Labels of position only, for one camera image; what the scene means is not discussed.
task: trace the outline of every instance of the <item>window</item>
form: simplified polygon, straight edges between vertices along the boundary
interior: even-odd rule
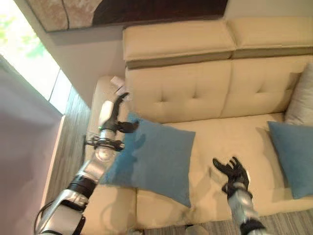
[[[0,53],[45,99],[64,113],[71,83],[13,0],[1,0]]]

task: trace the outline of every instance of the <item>painting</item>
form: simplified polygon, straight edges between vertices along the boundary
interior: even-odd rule
[[[102,25],[148,24],[224,15],[228,0],[27,0],[48,32]]]

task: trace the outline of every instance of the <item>wooden floor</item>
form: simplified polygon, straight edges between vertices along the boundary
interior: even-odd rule
[[[90,109],[73,87],[69,94],[65,115],[46,202],[53,200],[68,186],[84,162],[83,136],[87,131]]]

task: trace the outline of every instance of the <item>white pillow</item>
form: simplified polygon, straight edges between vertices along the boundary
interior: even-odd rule
[[[313,126],[313,63],[305,67],[291,97],[285,122]]]

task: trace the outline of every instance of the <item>black cable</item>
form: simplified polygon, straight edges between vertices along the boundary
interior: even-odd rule
[[[40,214],[42,215],[42,212],[43,212],[45,209],[47,209],[49,206],[51,206],[52,202],[53,202],[53,201],[51,201],[51,202],[45,204],[45,205],[38,211],[38,213],[37,213],[37,215],[36,215],[36,218],[35,218],[35,223],[34,223],[34,235],[36,235],[36,226],[37,226],[37,221],[38,221],[39,215],[40,215]]]

